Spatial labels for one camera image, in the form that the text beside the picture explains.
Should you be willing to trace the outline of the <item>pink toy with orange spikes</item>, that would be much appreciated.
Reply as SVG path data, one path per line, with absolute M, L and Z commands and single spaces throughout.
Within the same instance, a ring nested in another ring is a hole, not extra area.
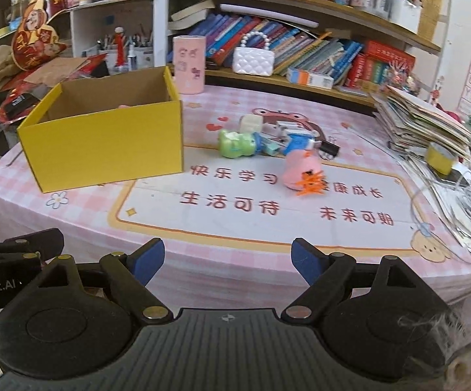
M 319 194 L 327 191 L 326 175 L 320 157 L 312 150 L 292 150 L 285 157 L 282 182 L 298 196 Z

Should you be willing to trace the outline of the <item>black binder clip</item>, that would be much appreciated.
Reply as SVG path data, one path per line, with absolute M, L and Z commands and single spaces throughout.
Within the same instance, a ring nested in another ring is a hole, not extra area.
M 340 153 L 340 147 L 333 142 L 321 140 L 317 143 L 318 155 L 323 160 L 333 160 Z

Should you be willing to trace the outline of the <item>blue plastic bag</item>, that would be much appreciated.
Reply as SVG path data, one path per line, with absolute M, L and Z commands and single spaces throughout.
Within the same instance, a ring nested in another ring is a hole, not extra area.
M 292 151 L 311 151 L 315 146 L 315 140 L 311 135 L 305 133 L 289 133 L 287 135 L 286 147 L 282 150 L 284 156 Z

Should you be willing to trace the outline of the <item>green frog toy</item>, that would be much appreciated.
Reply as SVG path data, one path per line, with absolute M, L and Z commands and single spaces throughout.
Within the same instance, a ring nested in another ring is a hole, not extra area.
M 257 132 L 230 132 L 222 129 L 218 132 L 218 151 L 229 159 L 253 156 L 262 151 L 262 139 Z

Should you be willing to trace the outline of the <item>cream cube toy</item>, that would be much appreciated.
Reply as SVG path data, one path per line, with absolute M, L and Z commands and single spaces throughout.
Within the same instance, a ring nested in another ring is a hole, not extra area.
M 240 133 L 261 132 L 263 128 L 264 118 L 261 115 L 247 114 L 241 117 L 239 123 Z

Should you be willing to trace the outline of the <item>black rectangular box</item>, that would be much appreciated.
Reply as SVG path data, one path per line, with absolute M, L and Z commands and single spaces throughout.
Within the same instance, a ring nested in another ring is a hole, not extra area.
M 40 100 L 32 94 L 21 94 L 4 106 L 7 117 L 13 118 L 21 114 L 26 109 L 38 104 Z

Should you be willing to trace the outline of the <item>stack of papers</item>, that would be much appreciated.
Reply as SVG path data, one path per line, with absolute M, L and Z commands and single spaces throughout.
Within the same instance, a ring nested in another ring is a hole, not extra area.
M 471 132 L 445 111 L 394 87 L 373 94 L 375 117 L 386 132 L 387 145 L 399 153 L 422 153 L 432 142 L 454 156 L 471 160 Z

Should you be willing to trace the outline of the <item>red cartoon paper decoration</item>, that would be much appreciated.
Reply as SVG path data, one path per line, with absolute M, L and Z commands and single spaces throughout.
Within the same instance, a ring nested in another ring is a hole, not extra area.
M 48 63 L 66 49 L 52 26 L 66 11 L 66 0 L 30 0 L 12 41 L 12 55 L 22 71 Z

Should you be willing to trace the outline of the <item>orange white small box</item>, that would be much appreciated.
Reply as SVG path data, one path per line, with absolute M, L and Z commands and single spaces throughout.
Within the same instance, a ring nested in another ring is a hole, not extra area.
M 299 69 L 287 70 L 287 81 L 292 84 L 330 90 L 334 79 L 331 76 Z

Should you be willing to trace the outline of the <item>white pen holder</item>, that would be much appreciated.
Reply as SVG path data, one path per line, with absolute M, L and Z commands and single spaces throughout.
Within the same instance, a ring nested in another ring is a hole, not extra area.
M 107 68 L 109 70 L 114 70 L 117 60 L 117 50 L 105 50 L 99 51 L 98 53 L 99 55 L 105 55 Z M 152 47 L 134 47 L 134 54 L 136 55 L 138 69 L 151 68 L 154 66 Z

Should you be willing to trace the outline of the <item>white quilted pearl handbag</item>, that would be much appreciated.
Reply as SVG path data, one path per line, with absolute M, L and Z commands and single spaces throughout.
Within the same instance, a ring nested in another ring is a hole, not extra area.
M 253 36 L 262 38 L 265 46 L 249 47 L 249 39 Z M 274 53 L 270 50 L 269 37 L 260 31 L 252 30 L 243 36 L 240 45 L 234 49 L 232 71 L 241 75 L 270 77 L 273 72 L 274 59 Z

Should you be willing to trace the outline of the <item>row of blue books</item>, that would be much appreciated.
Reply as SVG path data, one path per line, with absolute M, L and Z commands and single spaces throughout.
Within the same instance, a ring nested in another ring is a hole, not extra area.
M 206 38 L 206 66 L 238 74 L 280 76 L 298 82 L 301 73 L 342 81 L 363 52 L 363 43 L 257 16 L 209 13 L 189 36 Z

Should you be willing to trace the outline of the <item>red white figurine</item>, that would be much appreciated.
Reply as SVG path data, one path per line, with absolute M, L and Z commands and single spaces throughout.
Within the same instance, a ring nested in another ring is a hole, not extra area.
M 117 50 L 115 67 L 118 70 L 124 66 L 125 63 L 124 37 L 124 28 L 122 26 L 116 26 L 114 29 L 114 42 Z

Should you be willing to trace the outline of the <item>wooden bookshelf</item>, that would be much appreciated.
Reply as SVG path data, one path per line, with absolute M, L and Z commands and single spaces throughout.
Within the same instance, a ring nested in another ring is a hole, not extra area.
M 196 0 L 172 0 L 175 4 L 192 5 Z M 318 38 L 330 40 L 350 36 L 354 41 L 377 41 L 400 51 L 418 49 L 433 56 L 439 56 L 441 47 L 409 30 L 392 24 L 387 20 L 357 11 L 351 7 L 337 5 L 326 0 L 213 0 L 215 9 L 222 11 L 222 5 L 236 5 L 259 11 L 276 12 L 296 17 L 297 20 L 276 20 L 270 14 L 259 18 L 267 23 L 280 23 L 275 37 L 284 36 L 292 30 L 297 36 L 311 43 Z M 227 87 L 247 87 L 252 90 L 298 96 L 310 101 L 335 105 L 363 113 L 374 111 L 374 102 L 365 96 L 341 92 L 336 88 L 326 89 L 292 84 L 279 74 L 270 77 L 235 74 L 232 62 L 225 59 L 217 63 L 207 57 L 206 79 L 211 85 Z

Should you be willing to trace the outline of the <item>white shelf unit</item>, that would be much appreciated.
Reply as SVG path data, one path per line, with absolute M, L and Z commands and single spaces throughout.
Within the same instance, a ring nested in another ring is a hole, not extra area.
M 116 49 L 116 26 L 124 28 L 124 47 L 129 41 L 140 47 L 152 47 L 152 5 L 153 0 L 100 0 L 67 7 L 52 21 L 59 41 L 66 45 L 57 57 L 90 57 L 99 55 L 99 51 Z M 0 38 L 0 46 L 12 47 L 13 36 L 21 22 L 22 16 L 16 29 Z

